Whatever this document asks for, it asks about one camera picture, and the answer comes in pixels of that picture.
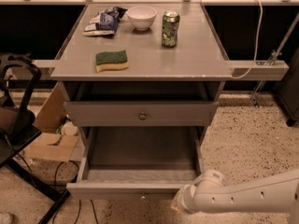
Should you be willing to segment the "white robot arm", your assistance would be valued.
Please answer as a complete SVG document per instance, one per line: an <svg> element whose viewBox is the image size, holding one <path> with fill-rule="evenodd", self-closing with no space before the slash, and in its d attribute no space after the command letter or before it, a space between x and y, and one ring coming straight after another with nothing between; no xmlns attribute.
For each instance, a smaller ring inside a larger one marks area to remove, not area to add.
<svg viewBox="0 0 299 224"><path fill-rule="evenodd" d="M184 214L289 213L289 224L299 224L299 170L272 175L237 185L207 170L175 195L171 207Z"/></svg>

